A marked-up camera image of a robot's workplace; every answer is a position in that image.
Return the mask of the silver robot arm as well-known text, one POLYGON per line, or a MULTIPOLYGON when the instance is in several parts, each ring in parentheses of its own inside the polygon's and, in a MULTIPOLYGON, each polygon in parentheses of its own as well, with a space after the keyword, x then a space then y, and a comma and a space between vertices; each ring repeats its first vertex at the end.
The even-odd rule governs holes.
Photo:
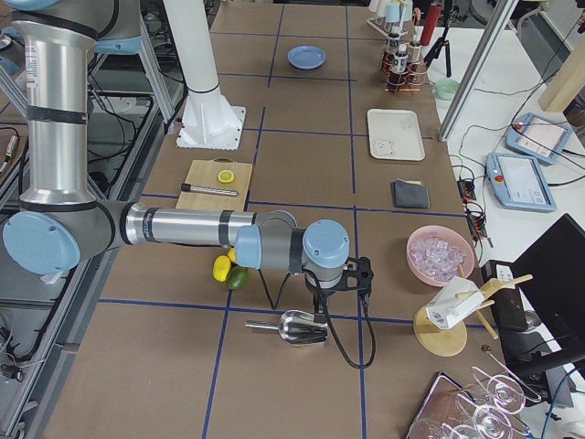
POLYGON ((331 294, 371 294, 367 258, 349 254, 346 229, 321 219, 306 228, 285 211, 148 208, 100 201, 87 187, 88 55, 136 53, 136 1, 15 1, 12 23, 25 42, 30 184, 4 226, 8 254, 25 270, 60 273, 124 244, 168 242, 231 248, 239 266, 303 274, 315 321, 331 294))

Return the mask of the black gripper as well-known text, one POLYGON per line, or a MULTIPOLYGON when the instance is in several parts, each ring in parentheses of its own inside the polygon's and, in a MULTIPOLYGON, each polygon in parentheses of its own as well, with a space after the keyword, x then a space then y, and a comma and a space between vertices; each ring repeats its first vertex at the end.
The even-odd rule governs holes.
POLYGON ((349 257, 334 269, 325 269, 313 262, 304 266, 305 286, 313 295, 314 315, 324 316, 328 298, 338 292, 355 291, 360 304, 368 311, 374 274, 367 257, 349 257))

